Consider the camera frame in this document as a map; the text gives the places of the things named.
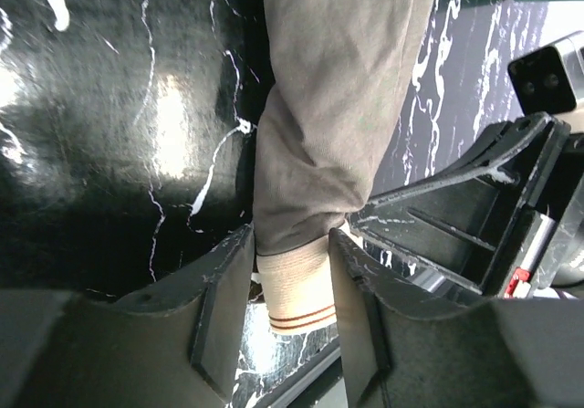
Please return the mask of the grey underwear with cream waistband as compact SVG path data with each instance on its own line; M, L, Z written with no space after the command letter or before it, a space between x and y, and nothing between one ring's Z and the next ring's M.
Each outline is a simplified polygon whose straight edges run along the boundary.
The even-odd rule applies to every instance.
M275 83L260 117L253 222L272 331L336 319L329 232L368 201L434 0L264 0Z

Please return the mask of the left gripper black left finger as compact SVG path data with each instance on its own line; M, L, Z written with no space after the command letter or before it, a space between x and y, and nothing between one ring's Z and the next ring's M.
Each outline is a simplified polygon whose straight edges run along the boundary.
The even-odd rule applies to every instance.
M101 303L77 293L1 293L4 407L222 407L233 394L254 233L146 288Z

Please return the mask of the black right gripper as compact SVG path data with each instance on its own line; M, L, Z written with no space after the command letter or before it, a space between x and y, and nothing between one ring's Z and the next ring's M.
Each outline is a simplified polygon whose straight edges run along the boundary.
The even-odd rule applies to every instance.
M485 128L436 175L372 197L354 233L475 294L583 277L583 136L545 113Z

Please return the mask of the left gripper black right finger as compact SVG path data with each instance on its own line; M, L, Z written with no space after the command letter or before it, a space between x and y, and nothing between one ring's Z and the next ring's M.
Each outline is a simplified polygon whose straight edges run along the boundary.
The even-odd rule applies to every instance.
M329 254L350 406L583 404L581 301L464 307L382 266L338 229Z

